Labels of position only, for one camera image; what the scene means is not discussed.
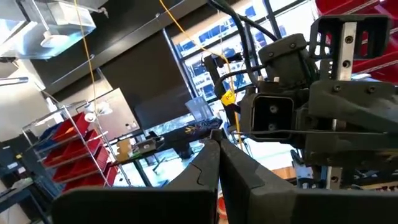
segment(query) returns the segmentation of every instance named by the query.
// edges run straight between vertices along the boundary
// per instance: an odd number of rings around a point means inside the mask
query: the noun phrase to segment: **desk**
[[[25,198],[30,197],[34,202],[43,223],[50,224],[46,214],[44,213],[39,203],[37,203],[36,199],[30,192],[30,189],[32,187],[34,187],[34,182],[29,182],[22,186],[19,186],[17,189],[13,190],[12,192],[9,192],[8,194],[2,195],[0,197],[0,213],[9,209],[11,206],[21,202]]]
[[[191,122],[182,128],[178,128],[171,132],[163,134],[164,141],[159,142],[159,146],[157,144],[157,149],[151,152],[141,154],[137,157],[129,158],[125,161],[116,161],[113,163],[113,166],[124,165],[133,163],[141,176],[142,180],[146,187],[151,187],[148,176],[146,175],[144,168],[141,166],[139,162],[140,159],[145,159],[146,157],[153,156],[154,154],[162,151],[166,151],[168,149],[174,149],[174,151],[182,158],[186,159],[187,153],[185,153],[186,148],[190,151],[189,143],[193,141],[197,141],[200,139],[207,138],[212,129],[220,128],[223,121],[219,118],[213,118],[205,121],[199,122]]]

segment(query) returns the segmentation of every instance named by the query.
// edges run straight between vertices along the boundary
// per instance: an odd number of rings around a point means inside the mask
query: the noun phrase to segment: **yellow cable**
[[[97,115],[97,102],[96,102],[95,79],[94,79],[94,73],[93,73],[93,65],[91,64],[90,53],[88,52],[88,46],[87,46],[87,41],[86,41],[86,37],[85,37],[85,31],[83,30],[83,24],[81,23],[81,18],[80,18],[80,13],[79,13],[79,8],[78,8],[77,1],[78,0],[75,0],[75,8],[76,8],[77,16],[79,18],[81,35],[83,36],[83,44],[85,46],[85,52],[86,52],[86,56],[87,56],[87,60],[88,60],[88,66],[90,68],[91,81],[93,81],[94,114]]]
[[[203,51],[205,52],[209,52],[213,55],[217,55],[219,57],[221,57],[228,68],[228,73],[231,73],[231,67],[229,65],[229,61],[228,59],[223,55],[223,54],[216,54],[204,47],[202,47],[200,44],[197,44],[196,41],[194,41],[186,32],[185,30],[180,26],[180,24],[177,22],[177,20],[174,18],[174,16],[172,15],[172,13],[169,11],[169,9],[167,9],[166,5],[163,3],[163,0],[159,0],[159,2],[161,3],[161,5],[163,6],[163,8],[165,9],[165,11],[167,12],[167,14],[170,16],[170,18],[174,21],[175,25],[177,25],[177,27],[180,29],[180,31],[187,37],[187,39],[189,39],[190,41],[192,41],[192,43],[194,43],[197,47],[201,48]],[[231,85],[231,91],[232,94],[235,94],[235,89],[234,89],[234,85],[233,85],[233,79],[232,77],[229,78],[229,85]],[[235,123],[236,123],[236,130],[239,133],[240,132],[240,125],[239,125],[239,119],[238,119],[238,113],[235,112]],[[243,146],[242,146],[242,137],[240,134],[238,134],[238,139],[239,139],[239,146],[241,147],[241,150],[243,150]]]

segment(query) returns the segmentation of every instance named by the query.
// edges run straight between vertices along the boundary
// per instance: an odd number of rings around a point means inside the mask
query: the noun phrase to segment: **black cable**
[[[264,67],[265,67],[265,66],[263,66],[263,65],[251,67],[251,71],[252,71],[252,72],[255,72],[255,71],[258,71],[258,70],[263,69]],[[222,77],[220,77],[220,78],[217,80],[217,82],[214,83],[214,93],[215,93],[215,95],[217,96],[217,98],[218,98],[218,99],[221,99],[221,97],[222,97],[222,95],[223,95],[223,94],[222,94],[222,88],[221,88],[221,86],[222,86],[224,80],[226,80],[226,79],[229,78],[229,77],[235,76],[235,75],[239,75],[239,74],[242,74],[242,75],[243,75],[243,74],[245,74],[245,73],[247,73],[247,72],[248,72],[247,69],[245,69],[245,70],[239,70],[239,71],[235,71],[235,72],[231,72],[231,73],[225,74],[225,75],[223,75]]]
[[[271,32],[269,32],[266,28],[260,26],[260,24],[258,24],[257,22],[254,22],[253,20],[247,18],[246,16],[242,16],[242,15],[239,15],[239,14],[238,14],[238,16],[239,16],[239,18],[240,18],[242,21],[244,21],[244,22],[246,22],[247,24],[249,24],[250,26],[256,28],[258,31],[260,31],[260,32],[262,32],[263,34],[265,34],[265,35],[266,35],[267,37],[269,37],[271,40],[273,40],[273,41],[277,41],[277,40],[278,40],[278,38],[277,38],[274,34],[272,34]]]
[[[224,0],[208,0],[208,3],[213,6],[214,8],[220,10],[221,12],[228,14],[232,17],[232,20],[236,24],[236,28],[238,28],[239,35],[241,37],[242,48],[243,48],[243,57],[244,63],[246,65],[246,70],[249,75],[250,81],[253,83],[254,86],[257,86],[257,77],[254,76],[251,63],[250,63],[250,54],[248,48],[248,40],[244,33],[244,28],[242,22],[237,15],[237,13],[231,8],[231,6],[225,2]]]
[[[386,133],[359,133],[359,132],[339,132],[339,131],[320,131],[320,130],[275,130],[275,131],[251,131],[248,133],[240,132],[236,134],[250,135],[250,134],[275,134],[275,133],[290,133],[290,134],[363,134],[363,135],[385,135]]]

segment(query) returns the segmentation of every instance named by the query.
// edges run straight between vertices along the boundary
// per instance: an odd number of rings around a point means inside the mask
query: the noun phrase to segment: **table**
[[[113,163],[113,166],[133,163],[142,180],[144,181],[145,186],[151,187],[152,184],[150,183],[148,176],[144,171],[144,168],[139,162],[140,159],[145,159],[146,157],[153,156],[158,152],[166,151],[171,148],[174,149],[174,151],[181,158],[186,159],[185,156],[187,155],[184,153],[184,149],[188,147],[188,150],[190,150],[189,143],[207,138],[210,135],[211,130],[220,128],[222,123],[223,121],[219,118],[213,118],[199,122],[193,121],[182,128],[178,128],[176,130],[163,134],[162,137],[164,138],[164,140],[157,143],[156,150],[141,154],[137,157],[129,158],[125,161],[116,161]]]
[[[18,186],[17,189],[0,196],[0,213],[7,210],[11,206],[23,201],[25,198],[30,197],[35,204],[35,207],[40,215],[41,220],[44,224],[50,224],[49,219],[40,207],[39,203],[36,201],[32,195],[30,189],[34,187],[34,182],[26,183],[22,186]]]

